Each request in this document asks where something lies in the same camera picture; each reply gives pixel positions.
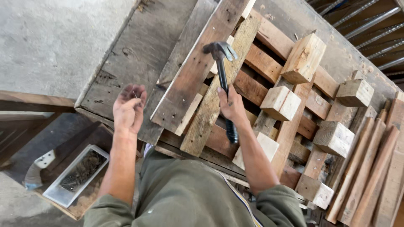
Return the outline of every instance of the hand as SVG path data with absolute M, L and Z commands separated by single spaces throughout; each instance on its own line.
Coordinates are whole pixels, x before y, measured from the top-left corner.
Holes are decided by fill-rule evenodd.
M 245 122 L 250 124 L 241 95 L 237 94 L 232 84 L 229 85 L 229 97 L 221 87 L 217 88 L 217 94 L 220 99 L 220 110 L 227 119 L 231 120 L 236 127 Z
M 146 98 L 144 85 L 129 84 L 122 90 L 112 108 L 116 132 L 137 135 L 143 123 Z

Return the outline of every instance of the left hand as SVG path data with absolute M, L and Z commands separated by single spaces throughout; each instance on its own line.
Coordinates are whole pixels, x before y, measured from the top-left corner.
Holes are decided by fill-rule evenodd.
M 116 132 L 137 135 L 143 123 L 146 98 L 144 85 L 129 84 L 122 90 L 112 108 Z

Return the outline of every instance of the black rubber grip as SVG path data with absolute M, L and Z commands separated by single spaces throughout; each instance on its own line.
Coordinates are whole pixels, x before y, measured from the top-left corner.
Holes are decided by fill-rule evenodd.
M 238 133 L 234 123 L 226 119 L 226 135 L 231 143 L 238 143 Z

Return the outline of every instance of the clear plastic box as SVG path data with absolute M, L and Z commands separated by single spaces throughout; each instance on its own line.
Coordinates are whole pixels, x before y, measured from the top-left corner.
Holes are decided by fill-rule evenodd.
M 98 169 L 88 178 L 88 180 L 81 184 L 79 188 L 75 189 L 75 191 L 67 190 L 66 188 L 61 186 L 62 180 L 65 179 L 69 174 L 72 174 L 72 171 L 75 170 L 76 165 L 81 163 L 84 157 L 89 152 L 96 152 L 105 158 L 105 161 L 98 167 Z M 96 145 L 88 145 L 77 157 L 76 159 L 63 171 L 63 173 L 48 187 L 48 189 L 43 193 L 43 196 L 46 198 L 60 204 L 64 207 L 69 207 L 73 201 L 80 195 L 80 193 L 87 187 L 87 185 L 95 178 L 95 176 L 105 167 L 105 165 L 109 162 L 109 154 L 103 151 Z

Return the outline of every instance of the hammer head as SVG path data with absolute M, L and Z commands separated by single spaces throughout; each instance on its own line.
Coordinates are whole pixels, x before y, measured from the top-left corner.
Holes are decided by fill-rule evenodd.
M 211 53 L 215 61 L 222 60 L 225 56 L 229 61 L 237 60 L 238 56 L 231 46 L 223 41 L 211 42 L 203 47 L 203 53 Z

